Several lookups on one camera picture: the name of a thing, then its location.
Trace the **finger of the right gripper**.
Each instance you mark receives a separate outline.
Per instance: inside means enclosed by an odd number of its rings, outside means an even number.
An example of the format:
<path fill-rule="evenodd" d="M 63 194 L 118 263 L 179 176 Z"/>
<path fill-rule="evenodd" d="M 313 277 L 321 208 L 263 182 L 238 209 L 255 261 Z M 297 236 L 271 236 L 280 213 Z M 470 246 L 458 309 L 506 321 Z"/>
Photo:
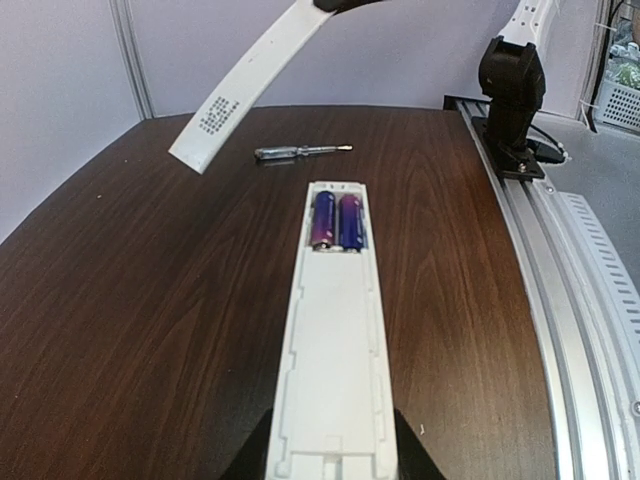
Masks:
<path fill-rule="evenodd" d="M 344 13 L 383 0 L 314 0 L 313 5 L 327 13 Z"/>

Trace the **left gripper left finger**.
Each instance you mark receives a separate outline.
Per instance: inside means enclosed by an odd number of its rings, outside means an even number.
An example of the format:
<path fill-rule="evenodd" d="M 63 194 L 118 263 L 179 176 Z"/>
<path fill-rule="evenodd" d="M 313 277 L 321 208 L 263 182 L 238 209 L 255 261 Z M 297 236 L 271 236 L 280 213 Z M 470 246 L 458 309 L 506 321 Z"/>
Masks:
<path fill-rule="evenodd" d="M 219 480 L 265 478 L 272 418 L 273 410 L 266 410 Z"/>

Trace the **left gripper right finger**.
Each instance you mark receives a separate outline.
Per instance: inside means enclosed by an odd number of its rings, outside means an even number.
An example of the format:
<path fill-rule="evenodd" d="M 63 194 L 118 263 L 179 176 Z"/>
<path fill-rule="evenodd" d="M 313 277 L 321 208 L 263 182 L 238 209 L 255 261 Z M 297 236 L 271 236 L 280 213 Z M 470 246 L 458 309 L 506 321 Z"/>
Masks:
<path fill-rule="evenodd" d="M 398 478 L 400 480 L 446 480 L 402 412 L 397 408 L 394 409 L 394 421 Z"/>

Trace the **white remote control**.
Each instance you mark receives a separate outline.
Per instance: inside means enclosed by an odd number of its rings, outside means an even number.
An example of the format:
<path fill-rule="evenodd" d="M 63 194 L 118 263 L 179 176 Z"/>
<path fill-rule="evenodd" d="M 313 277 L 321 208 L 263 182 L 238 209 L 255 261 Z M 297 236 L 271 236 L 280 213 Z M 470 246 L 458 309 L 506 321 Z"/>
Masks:
<path fill-rule="evenodd" d="M 360 201 L 364 246 L 316 249 L 316 197 Z M 309 184 L 283 336 L 265 478 L 399 476 L 382 296 L 365 185 Z"/>

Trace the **white battery cover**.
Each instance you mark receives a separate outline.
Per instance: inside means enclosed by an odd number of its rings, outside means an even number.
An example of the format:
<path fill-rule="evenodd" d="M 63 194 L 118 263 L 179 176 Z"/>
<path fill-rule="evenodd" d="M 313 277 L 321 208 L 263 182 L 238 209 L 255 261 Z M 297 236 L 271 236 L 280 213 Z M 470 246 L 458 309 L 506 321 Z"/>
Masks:
<path fill-rule="evenodd" d="M 203 173 L 266 88 L 331 16 L 311 1 L 294 2 L 215 87 L 169 153 Z"/>

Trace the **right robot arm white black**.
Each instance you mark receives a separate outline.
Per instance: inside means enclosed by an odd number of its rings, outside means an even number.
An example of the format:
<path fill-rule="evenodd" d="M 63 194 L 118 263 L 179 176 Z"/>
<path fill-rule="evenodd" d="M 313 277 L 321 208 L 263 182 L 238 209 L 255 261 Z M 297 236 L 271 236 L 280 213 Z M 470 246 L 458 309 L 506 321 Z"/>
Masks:
<path fill-rule="evenodd" d="M 527 152 L 527 133 L 546 93 L 544 63 L 558 1 L 521 1 L 490 41 L 479 65 L 482 93 L 491 99 L 486 137 L 519 158 Z"/>

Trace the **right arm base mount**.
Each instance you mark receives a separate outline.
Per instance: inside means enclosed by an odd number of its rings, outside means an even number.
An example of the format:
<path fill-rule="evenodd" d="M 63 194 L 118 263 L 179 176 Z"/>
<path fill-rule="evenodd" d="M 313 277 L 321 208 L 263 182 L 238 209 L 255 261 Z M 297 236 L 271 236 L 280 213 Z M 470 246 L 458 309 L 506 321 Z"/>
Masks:
<path fill-rule="evenodd" d="M 491 139 L 487 133 L 486 118 L 473 117 L 471 125 L 479 138 L 481 150 L 498 178 L 528 182 L 545 178 L 543 169 L 528 147 L 514 150 L 502 141 Z"/>

